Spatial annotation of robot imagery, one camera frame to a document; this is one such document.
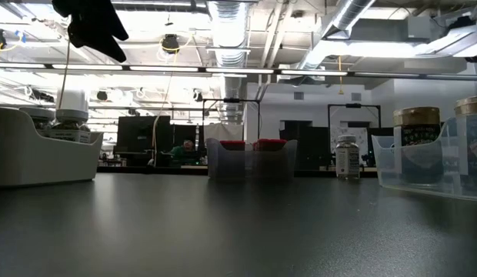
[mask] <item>table surface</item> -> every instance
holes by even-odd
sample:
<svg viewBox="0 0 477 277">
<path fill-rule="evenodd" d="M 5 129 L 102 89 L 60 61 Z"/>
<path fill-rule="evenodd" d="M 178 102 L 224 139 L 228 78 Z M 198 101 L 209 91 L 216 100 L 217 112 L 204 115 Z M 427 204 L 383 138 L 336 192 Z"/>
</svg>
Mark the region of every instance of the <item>table surface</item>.
<svg viewBox="0 0 477 277">
<path fill-rule="evenodd" d="M 477 202 L 335 179 L 0 190 L 0 276 L 477 276 Z"/>
</svg>

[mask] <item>pill bottle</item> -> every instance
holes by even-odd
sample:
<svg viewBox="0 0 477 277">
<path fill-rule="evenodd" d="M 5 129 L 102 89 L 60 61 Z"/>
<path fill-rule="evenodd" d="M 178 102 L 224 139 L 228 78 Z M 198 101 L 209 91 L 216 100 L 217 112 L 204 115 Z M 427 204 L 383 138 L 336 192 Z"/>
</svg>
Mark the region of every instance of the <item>pill bottle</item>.
<svg viewBox="0 0 477 277">
<path fill-rule="evenodd" d="M 335 149 L 336 176 L 340 179 L 360 177 L 360 149 L 354 135 L 340 135 Z"/>
</svg>

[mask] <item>white label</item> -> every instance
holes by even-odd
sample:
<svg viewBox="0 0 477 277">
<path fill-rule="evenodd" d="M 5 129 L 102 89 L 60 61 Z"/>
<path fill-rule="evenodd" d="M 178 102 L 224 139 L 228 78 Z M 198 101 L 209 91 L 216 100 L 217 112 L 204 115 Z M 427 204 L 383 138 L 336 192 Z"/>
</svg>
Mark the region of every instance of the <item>white label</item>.
<svg viewBox="0 0 477 277">
<path fill-rule="evenodd" d="M 62 139 L 70 142 L 90 143 L 90 132 L 80 130 L 57 130 L 51 129 L 50 138 Z"/>
<path fill-rule="evenodd" d="M 336 149 L 336 174 L 358 175 L 360 172 L 359 150 Z"/>
</svg>

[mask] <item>ceiling light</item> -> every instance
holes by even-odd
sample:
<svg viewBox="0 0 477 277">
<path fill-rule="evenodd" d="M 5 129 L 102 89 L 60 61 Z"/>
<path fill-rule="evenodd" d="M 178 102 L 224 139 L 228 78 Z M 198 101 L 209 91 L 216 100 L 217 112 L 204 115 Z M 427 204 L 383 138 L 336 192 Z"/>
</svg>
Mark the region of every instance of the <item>ceiling light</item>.
<svg viewBox="0 0 477 277">
<path fill-rule="evenodd" d="M 211 73 L 243 73 L 243 74 L 272 74 L 273 69 L 266 68 L 207 68 Z"/>
<path fill-rule="evenodd" d="M 282 70 L 284 75 L 316 75 L 316 76 L 347 76 L 347 72 L 325 70 Z"/>
<path fill-rule="evenodd" d="M 55 69 L 65 69 L 66 65 L 52 65 Z M 68 69 L 122 70 L 120 65 L 68 65 Z"/>
<path fill-rule="evenodd" d="M 45 65 L 17 62 L 0 62 L 0 68 L 45 68 Z"/>
<path fill-rule="evenodd" d="M 233 78 L 247 78 L 247 74 L 225 74 L 225 73 L 213 73 L 212 77 L 233 77 Z"/>
<path fill-rule="evenodd" d="M 357 77 L 383 77 L 383 78 L 418 78 L 419 74 L 412 73 L 384 73 L 384 72 L 355 72 Z"/>
<path fill-rule="evenodd" d="M 477 81 L 477 75 L 427 74 L 426 78 L 438 80 Z"/>
<path fill-rule="evenodd" d="M 134 71 L 156 71 L 156 72 L 197 72 L 198 68 L 174 67 L 174 66 L 130 66 Z"/>
</svg>

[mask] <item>black monitor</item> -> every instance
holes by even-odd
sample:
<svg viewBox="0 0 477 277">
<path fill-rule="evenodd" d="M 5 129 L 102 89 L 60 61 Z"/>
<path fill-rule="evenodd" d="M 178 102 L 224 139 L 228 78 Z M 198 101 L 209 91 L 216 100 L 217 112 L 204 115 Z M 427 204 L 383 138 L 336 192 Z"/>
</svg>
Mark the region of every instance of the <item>black monitor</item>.
<svg viewBox="0 0 477 277">
<path fill-rule="evenodd" d="M 153 124 L 156 116 L 124 116 L 118 118 L 117 145 L 115 154 L 137 154 L 151 151 Z M 172 150 L 170 116 L 160 116 L 156 126 L 158 152 Z"/>
</svg>

